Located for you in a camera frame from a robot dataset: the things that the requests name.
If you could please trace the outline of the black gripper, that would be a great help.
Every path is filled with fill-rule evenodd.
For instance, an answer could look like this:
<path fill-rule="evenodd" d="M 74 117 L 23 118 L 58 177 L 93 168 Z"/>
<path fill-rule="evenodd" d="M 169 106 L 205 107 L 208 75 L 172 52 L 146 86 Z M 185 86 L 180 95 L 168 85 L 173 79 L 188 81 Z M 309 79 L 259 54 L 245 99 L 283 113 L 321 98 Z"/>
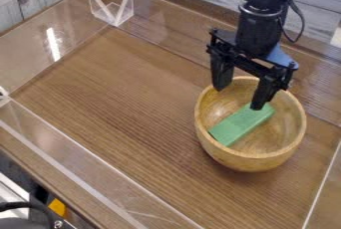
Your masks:
<path fill-rule="evenodd" d="M 276 45 L 269 53 L 256 55 L 243 51 L 236 45 L 236 33 L 212 28 L 206 52 L 210 55 L 212 84 L 222 91 L 232 83 L 233 72 L 240 68 L 260 78 L 251 108 L 260 111 L 272 101 L 279 89 L 287 90 L 299 63 Z"/>

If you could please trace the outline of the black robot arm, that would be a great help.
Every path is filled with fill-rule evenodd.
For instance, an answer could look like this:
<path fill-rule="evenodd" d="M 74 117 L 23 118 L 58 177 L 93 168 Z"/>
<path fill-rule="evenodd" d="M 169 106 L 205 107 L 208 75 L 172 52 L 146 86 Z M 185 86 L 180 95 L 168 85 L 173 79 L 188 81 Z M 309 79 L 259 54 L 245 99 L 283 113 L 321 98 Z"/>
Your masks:
<path fill-rule="evenodd" d="M 259 77 L 251 108 L 261 110 L 281 90 L 289 88 L 299 63 L 284 53 L 280 40 L 295 43 L 285 32 L 289 11 L 297 12 L 295 0 L 243 0 L 235 32 L 213 28 L 206 52 L 210 55 L 212 84 L 222 91 L 232 83 L 236 69 Z"/>

